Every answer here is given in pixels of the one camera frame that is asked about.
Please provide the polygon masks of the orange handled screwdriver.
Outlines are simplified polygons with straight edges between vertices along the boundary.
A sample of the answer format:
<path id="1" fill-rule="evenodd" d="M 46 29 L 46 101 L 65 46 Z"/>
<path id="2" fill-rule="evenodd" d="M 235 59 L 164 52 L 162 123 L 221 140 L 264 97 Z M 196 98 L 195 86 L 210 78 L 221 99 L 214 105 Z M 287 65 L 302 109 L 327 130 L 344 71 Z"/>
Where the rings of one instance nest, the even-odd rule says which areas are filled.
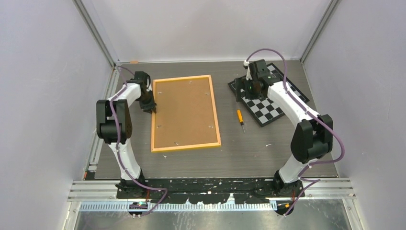
<path id="1" fill-rule="evenodd" d="M 245 133 L 244 119 L 243 119 L 242 113 L 241 113 L 241 111 L 239 109 L 237 109 L 237 116 L 238 116 L 239 123 L 240 123 L 240 125 L 241 125 L 241 127 L 243 129 L 243 132 Z"/>

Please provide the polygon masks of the yellow picture frame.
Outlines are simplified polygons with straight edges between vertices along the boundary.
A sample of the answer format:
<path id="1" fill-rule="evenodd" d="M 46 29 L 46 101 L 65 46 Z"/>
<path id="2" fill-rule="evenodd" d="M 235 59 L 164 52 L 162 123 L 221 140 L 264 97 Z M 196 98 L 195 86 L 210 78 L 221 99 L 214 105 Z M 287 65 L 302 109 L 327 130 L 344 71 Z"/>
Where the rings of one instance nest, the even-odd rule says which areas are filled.
<path id="1" fill-rule="evenodd" d="M 211 75 L 153 80 L 151 152 L 221 146 Z"/>

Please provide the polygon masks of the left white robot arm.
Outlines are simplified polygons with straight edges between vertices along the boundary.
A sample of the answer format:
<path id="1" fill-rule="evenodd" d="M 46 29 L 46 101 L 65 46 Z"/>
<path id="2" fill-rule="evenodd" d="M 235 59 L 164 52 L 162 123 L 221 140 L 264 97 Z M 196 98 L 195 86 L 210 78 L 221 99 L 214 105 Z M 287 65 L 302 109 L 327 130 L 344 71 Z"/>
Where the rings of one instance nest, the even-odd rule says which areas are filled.
<path id="1" fill-rule="evenodd" d="M 121 172 L 120 189 L 128 189 L 135 198 L 142 198 L 147 189 L 140 165 L 131 145 L 133 126 L 129 107 L 139 102 L 143 112 L 156 113 L 151 77 L 136 71 L 112 97 L 96 102 L 96 132 L 113 151 Z"/>

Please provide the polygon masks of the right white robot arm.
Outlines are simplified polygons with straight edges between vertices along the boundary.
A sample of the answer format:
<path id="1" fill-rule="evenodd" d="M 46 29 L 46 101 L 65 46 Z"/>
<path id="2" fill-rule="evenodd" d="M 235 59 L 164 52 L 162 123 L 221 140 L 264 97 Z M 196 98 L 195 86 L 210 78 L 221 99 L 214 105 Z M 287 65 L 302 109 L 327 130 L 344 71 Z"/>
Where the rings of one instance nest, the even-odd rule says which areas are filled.
<path id="1" fill-rule="evenodd" d="M 247 74 L 235 79 L 236 100 L 244 98 L 270 99 L 276 103 L 295 127 L 291 141 L 291 156 L 275 173 L 273 190 L 278 196 L 287 196 L 293 183 L 299 181 L 305 168 L 331 152 L 333 135 L 332 118 L 320 115 L 304 103 L 288 86 L 285 77 L 273 75 L 265 60 L 244 61 Z"/>

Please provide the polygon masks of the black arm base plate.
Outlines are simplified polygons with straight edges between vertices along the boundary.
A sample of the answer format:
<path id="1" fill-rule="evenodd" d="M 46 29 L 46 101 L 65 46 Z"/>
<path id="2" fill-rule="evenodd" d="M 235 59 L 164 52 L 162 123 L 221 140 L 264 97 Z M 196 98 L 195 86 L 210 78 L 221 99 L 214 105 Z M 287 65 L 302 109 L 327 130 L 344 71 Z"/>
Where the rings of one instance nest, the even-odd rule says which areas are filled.
<path id="1" fill-rule="evenodd" d="M 151 189 L 120 189 L 118 199 L 143 199 L 163 204 L 224 204 L 233 198 L 236 204 L 262 204 L 270 198 L 287 199 L 290 202 L 304 196 L 303 184 L 298 181 L 282 185 L 280 181 L 266 178 L 164 178 L 147 179 Z"/>

